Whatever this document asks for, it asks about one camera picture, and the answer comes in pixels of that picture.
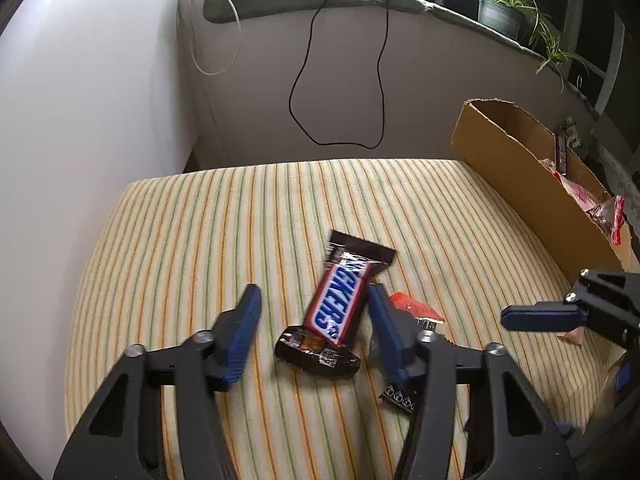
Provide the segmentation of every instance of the white cable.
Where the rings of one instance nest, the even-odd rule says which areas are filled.
[[[238,48],[236,49],[236,54],[233,60],[231,61],[231,63],[229,64],[229,66],[227,66],[226,68],[223,68],[222,70],[218,70],[217,72],[207,72],[206,70],[202,69],[198,64],[195,54],[193,53],[193,42],[190,39],[189,46],[191,51],[191,59],[193,59],[193,64],[202,75],[211,76],[211,75],[219,75],[219,74],[222,74],[223,72],[226,72],[236,63],[236,59],[238,59],[238,55],[240,54],[240,47],[242,46],[242,28],[240,27],[240,17],[238,16],[238,11],[236,10],[236,6],[234,5],[234,3],[231,0],[226,0],[226,1],[228,1],[229,5],[231,6],[231,10],[233,11],[234,16],[236,17],[236,23],[238,24]],[[191,31],[193,33],[193,37],[195,38],[196,31],[195,31],[195,27],[193,27],[193,23],[192,23]]]

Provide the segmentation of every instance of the snickers wrapper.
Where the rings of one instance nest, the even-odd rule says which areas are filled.
[[[324,276],[301,326],[280,335],[277,358],[311,374],[351,377],[360,366],[349,348],[360,325],[367,284],[393,262],[396,252],[379,244],[332,231]]]

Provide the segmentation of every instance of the blue gripper pad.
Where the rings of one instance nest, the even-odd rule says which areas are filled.
[[[413,373],[415,338],[420,326],[409,312],[396,310],[381,283],[369,285],[369,317],[378,338],[386,376],[402,386]]]
[[[229,390],[242,377],[261,313],[260,287],[250,284],[235,309],[220,313],[216,319],[211,329],[214,349],[210,358],[217,365],[216,379],[221,390]]]

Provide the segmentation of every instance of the black cable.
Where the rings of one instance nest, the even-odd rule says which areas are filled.
[[[291,118],[294,121],[296,121],[296,124],[300,127],[300,129],[304,132],[304,134],[313,143],[317,144],[318,146],[360,146],[361,148],[365,148],[366,150],[375,150],[380,145],[380,142],[382,142],[382,139],[385,138],[385,125],[386,125],[385,91],[382,88],[382,79],[380,79],[380,59],[382,59],[382,54],[384,53],[385,47],[386,47],[386,40],[389,37],[389,0],[385,0],[385,9],[386,9],[385,41],[383,41],[382,43],[382,49],[380,49],[380,55],[378,56],[378,62],[376,63],[376,73],[378,74],[378,85],[380,86],[380,97],[382,97],[382,132],[380,133],[380,138],[378,139],[378,142],[376,142],[373,146],[366,146],[365,144],[362,144],[360,142],[319,142],[318,140],[315,140],[311,135],[309,135],[309,132],[305,130],[305,127],[302,124],[300,124],[300,121],[293,114],[293,110],[291,110],[291,99],[293,98],[293,92],[296,89],[298,80],[300,79],[300,76],[304,72],[306,67],[306,62],[309,59],[309,51],[311,51],[311,40],[314,33],[314,22],[316,20],[316,16],[324,8],[327,1],[328,0],[324,0],[324,2],[320,4],[320,7],[318,7],[318,10],[316,10],[316,13],[311,18],[311,24],[309,27],[309,41],[306,45],[305,60],[302,63],[302,67],[300,67],[300,72],[298,72],[298,75],[296,76],[296,80],[293,82],[293,86],[291,87],[291,92],[289,93],[289,115],[291,115]]]

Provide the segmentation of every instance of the green plant pot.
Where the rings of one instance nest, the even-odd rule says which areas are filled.
[[[493,0],[479,0],[478,22],[517,41],[524,13],[521,10],[494,4]]]

